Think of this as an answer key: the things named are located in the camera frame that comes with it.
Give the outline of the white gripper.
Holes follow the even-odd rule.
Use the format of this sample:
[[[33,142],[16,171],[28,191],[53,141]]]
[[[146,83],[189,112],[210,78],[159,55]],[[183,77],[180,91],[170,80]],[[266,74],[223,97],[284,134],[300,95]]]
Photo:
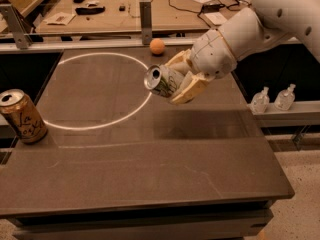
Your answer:
[[[170,97],[171,104],[179,105],[192,101],[214,79],[232,72],[237,60],[222,34],[218,30],[209,30],[194,42],[191,50],[179,52],[165,66],[186,75]],[[202,73],[191,73],[192,67]]]

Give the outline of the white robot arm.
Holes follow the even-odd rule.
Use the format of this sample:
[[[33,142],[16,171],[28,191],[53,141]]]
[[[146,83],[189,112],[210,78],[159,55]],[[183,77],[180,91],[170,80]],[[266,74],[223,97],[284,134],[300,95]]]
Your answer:
[[[227,22],[199,37],[192,48],[166,63],[183,74],[172,104],[184,104],[214,79],[232,72],[251,54],[295,37],[320,61],[320,0],[251,0]]]

